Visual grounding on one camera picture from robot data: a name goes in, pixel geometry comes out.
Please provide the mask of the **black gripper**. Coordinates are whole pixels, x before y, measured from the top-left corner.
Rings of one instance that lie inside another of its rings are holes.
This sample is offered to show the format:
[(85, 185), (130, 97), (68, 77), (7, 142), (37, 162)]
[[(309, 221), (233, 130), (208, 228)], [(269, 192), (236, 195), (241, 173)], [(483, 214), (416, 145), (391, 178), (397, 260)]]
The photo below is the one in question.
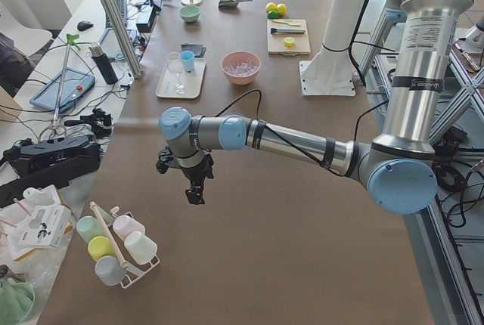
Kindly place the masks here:
[(185, 190), (185, 195), (190, 204), (205, 204), (203, 198), (204, 181), (206, 178), (214, 179), (213, 164), (214, 161), (211, 154), (204, 151), (203, 158), (196, 166), (182, 169), (183, 174), (191, 183), (191, 186)]

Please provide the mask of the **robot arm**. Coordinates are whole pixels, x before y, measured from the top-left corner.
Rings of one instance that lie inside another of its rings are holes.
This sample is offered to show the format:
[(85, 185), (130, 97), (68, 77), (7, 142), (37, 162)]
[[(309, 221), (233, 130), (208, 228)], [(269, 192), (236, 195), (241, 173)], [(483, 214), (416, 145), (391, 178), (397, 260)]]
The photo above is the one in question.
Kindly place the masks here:
[(431, 124), (458, 19), (473, 2), (386, 0), (385, 18), (404, 23), (404, 30), (391, 81), (377, 89), (386, 96), (386, 112), (382, 132), (371, 143), (341, 142), (226, 111), (192, 116), (185, 108), (172, 107), (159, 120), (166, 147), (157, 157), (158, 172), (180, 169), (190, 183), (188, 201), (200, 205), (204, 181), (213, 176), (211, 151), (252, 147), (351, 178), (388, 212), (422, 210), (438, 188), (431, 168)]

